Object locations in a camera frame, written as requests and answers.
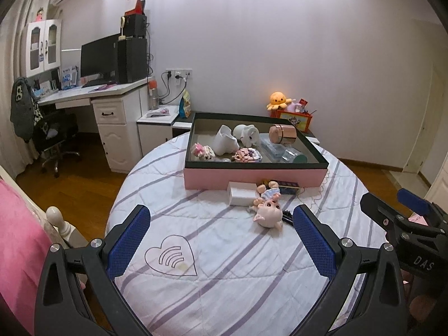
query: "striped bedsheet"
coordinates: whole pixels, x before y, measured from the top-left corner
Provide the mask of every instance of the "striped bedsheet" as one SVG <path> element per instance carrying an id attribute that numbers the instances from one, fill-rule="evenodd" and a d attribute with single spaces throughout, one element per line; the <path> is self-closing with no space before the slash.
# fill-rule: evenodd
<path id="1" fill-rule="evenodd" d="M 227 206 L 226 191 L 187 191 L 182 177 L 188 135 L 146 155 L 129 173 L 107 230 L 137 204 L 151 226 L 118 289 L 153 333 L 161 336 L 289 335 L 325 288 L 291 226 L 282 232 L 252 221 L 244 207 Z M 366 188 L 321 147 L 329 171 L 319 188 L 282 196 L 284 209 L 305 203 L 339 237 L 380 247 L 384 231 L 361 212 Z M 355 280 L 336 324 L 346 319 L 362 283 Z"/>

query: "white elephant figurine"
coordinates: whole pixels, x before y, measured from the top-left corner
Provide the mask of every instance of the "white elephant figurine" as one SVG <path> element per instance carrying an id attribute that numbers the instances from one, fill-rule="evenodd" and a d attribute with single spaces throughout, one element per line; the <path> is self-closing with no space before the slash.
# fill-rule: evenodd
<path id="1" fill-rule="evenodd" d="M 223 125 L 214 137 L 211 148 L 215 155 L 223 155 L 224 153 L 236 152 L 240 146 L 237 139 L 232 136 L 232 130 L 228 126 Z"/>
<path id="2" fill-rule="evenodd" d="M 241 140 L 245 148 L 251 148 L 252 145 L 260 141 L 260 133 L 254 125 L 238 125 L 234 128 L 234 137 Z"/>

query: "pink box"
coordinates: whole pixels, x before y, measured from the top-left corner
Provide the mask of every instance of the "pink box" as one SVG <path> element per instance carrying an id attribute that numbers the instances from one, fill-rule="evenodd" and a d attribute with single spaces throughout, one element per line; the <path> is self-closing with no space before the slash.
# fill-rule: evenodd
<path id="1" fill-rule="evenodd" d="M 262 116 L 196 113 L 185 156 L 185 189 L 226 190 L 229 182 L 259 184 L 263 179 L 296 182 L 300 187 L 319 187 L 328 170 L 328 162 L 298 130 L 292 147 L 306 156 L 306 163 L 289 163 L 279 157 L 274 158 L 262 145 L 255 147 L 263 156 L 260 163 L 200 161 L 190 152 L 196 142 L 211 145 L 221 125 L 228 126 L 232 132 L 239 124 L 255 125 L 260 134 L 265 135 L 275 123 L 290 124 L 287 120 Z"/>

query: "white bedpost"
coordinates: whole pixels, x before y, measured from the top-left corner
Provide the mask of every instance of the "white bedpost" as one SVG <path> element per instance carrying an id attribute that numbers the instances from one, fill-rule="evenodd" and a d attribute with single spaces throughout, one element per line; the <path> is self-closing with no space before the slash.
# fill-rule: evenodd
<path id="1" fill-rule="evenodd" d="M 81 235 L 76 227 L 64 221 L 59 208 L 50 206 L 46 210 L 46 218 L 55 228 L 57 228 L 61 237 L 72 247 L 82 248 L 88 244 L 86 238 Z"/>

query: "orange octopus plush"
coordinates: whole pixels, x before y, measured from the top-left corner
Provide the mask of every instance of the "orange octopus plush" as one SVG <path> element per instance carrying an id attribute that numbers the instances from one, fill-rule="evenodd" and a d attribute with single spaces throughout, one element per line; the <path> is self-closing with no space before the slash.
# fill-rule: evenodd
<path id="1" fill-rule="evenodd" d="M 293 100 L 291 98 L 286 98 L 286 96 L 281 92 L 274 92 L 270 95 L 270 103 L 266 106 L 268 111 L 286 108 Z"/>

